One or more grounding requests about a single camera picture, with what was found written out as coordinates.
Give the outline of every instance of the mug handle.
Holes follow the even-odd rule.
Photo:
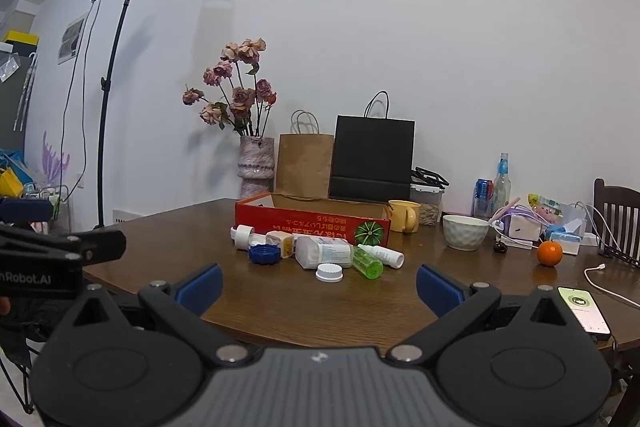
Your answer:
[[[406,224],[402,231],[411,232],[415,228],[415,222],[417,219],[418,217],[415,215],[415,210],[408,206],[406,208]]]

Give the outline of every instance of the yellow container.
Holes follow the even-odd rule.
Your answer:
[[[11,168],[0,174],[0,196],[19,198],[23,190],[24,186]]]
[[[9,30],[4,38],[4,42],[15,41],[22,42],[23,44],[32,44],[33,46],[37,46],[39,40],[40,38],[37,35],[17,32],[15,30]]]

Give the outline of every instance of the phone screen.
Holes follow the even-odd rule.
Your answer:
[[[587,333],[611,334],[596,301],[588,291],[559,287],[558,292]]]

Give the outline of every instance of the red cardboard box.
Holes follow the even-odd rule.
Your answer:
[[[238,225],[257,233],[282,230],[386,247],[391,221],[385,204],[265,193],[236,203]]]

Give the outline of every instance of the white bottle cap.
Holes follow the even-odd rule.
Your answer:
[[[238,225],[234,243],[239,250],[249,250],[249,237],[254,233],[254,227]]]
[[[316,279],[322,282],[340,282],[342,280],[342,266],[332,263],[319,264]]]

